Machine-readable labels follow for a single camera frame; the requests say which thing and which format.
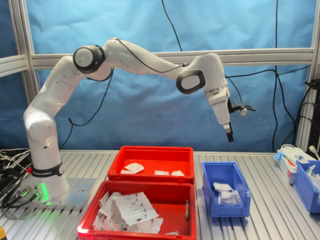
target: metal table surface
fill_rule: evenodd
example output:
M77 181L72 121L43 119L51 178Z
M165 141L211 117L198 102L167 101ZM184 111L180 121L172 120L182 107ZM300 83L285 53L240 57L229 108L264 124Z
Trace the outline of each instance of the metal table surface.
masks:
M93 199L118 151L63 150L65 175L97 178L84 210L47 206L10 209L1 213L9 240L75 240L77 225ZM247 218L210 218L202 192L201 162L236 162L251 194ZM195 152L195 193L198 240L320 239L320 214L309 214L295 189L286 183L271 153Z

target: green light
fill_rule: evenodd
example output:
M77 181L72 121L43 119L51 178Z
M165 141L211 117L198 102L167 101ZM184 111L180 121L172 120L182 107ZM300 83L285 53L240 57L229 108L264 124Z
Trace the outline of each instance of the green light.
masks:
M42 201L45 202L49 199L48 190L47 190L46 185L44 183L41 183L41 187L42 187L42 192L43 192Z

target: blue curtain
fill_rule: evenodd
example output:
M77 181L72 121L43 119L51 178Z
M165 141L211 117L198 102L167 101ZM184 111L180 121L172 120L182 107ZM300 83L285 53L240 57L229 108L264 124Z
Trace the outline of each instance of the blue curtain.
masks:
M184 51L258 49L275 47L276 1L164 1ZM73 53L82 45L100 45L111 37L138 44L151 52L179 51L162 3L150 0L27 1L33 44L37 54ZM278 47L309 48L315 0L279 1ZM279 66L284 73L304 66ZM274 66L225 67L227 76L250 74ZM49 70L38 71L41 84ZM281 75L287 109L295 116L303 97L307 69ZM275 129L275 74L233 78L243 101L257 108L247 116L231 114L234 142L229 143L204 92L183 95L174 81L157 75L114 71L101 110L86 126L74 127L65 149L119 149L123 145L184 146L195 151L271 152ZM84 79L56 116L61 145L70 123L87 122L100 105L108 82ZM229 82L231 100L240 101ZM279 147L293 129L284 111L278 85L276 113ZM13 139L26 145L23 127ZM4 143L14 147L13 143Z

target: robotic arm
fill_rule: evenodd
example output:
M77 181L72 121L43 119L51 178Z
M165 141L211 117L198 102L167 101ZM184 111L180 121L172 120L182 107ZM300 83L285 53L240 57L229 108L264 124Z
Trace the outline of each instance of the robotic arm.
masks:
M113 68L134 74L165 76L175 80L177 89L183 94L204 89L219 124L228 140L233 141L229 112L244 109L245 105L237 108L231 105L218 55L197 56L186 66L165 61L138 45L117 38L111 38L103 47L83 46L73 57L64 56L59 60L23 115L33 166L31 174L21 182L21 189L38 190L40 194L35 202L56 199L69 188L60 159L55 115L67 103L81 79L104 81L111 76Z

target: red plastic bin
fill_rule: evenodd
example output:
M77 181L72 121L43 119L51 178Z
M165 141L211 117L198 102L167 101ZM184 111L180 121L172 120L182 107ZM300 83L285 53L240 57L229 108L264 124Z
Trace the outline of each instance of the red plastic bin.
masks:
M93 230L98 201L109 191L121 194L144 192L163 218L159 234ZM185 219L189 201L189 220ZM165 235L178 231L180 235ZM197 224L194 185L188 183L104 181L77 227L79 240L196 240Z
M123 146L115 157L108 179L116 181L194 183L194 155L190 147ZM138 163L144 170L136 174L121 174L125 166ZM170 175L155 175L155 170ZM184 176L171 176L180 170Z

